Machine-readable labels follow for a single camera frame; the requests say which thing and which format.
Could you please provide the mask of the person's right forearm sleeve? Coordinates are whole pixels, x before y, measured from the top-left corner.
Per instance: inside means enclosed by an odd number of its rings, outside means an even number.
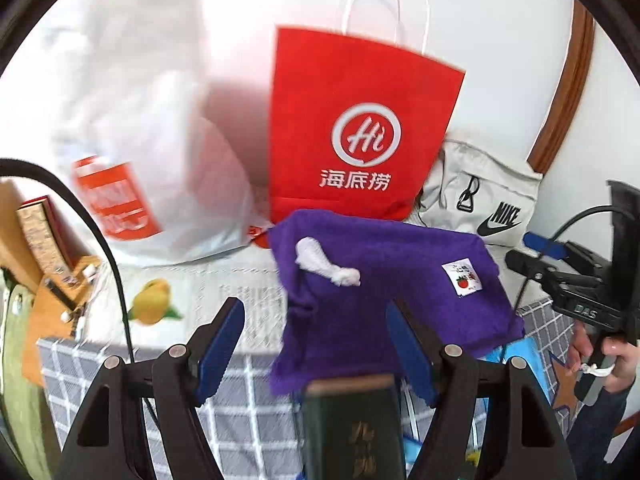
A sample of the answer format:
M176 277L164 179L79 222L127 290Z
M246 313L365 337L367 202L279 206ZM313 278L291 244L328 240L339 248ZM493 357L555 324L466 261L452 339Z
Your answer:
M602 389L593 406L584 406L566 438L577 479L638 479L639 425L634 426L612 463L604 460L614 430L622 420L630 389Z

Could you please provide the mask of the person's right hand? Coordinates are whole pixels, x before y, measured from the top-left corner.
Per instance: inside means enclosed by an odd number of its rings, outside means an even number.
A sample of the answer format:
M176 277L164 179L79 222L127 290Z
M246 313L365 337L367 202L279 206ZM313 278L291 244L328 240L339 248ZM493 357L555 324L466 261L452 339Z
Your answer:
M620 337L608 337L602 341L601 351L605 356L614 356L615 366L605 379L605 390L609 393L619 393L628 390L636 379L639 361L639 348L624 341ZM567 355L566 374L578 372L582 359L589 359L593 352L593 345L584 323L574 322L574 332L570 340Z

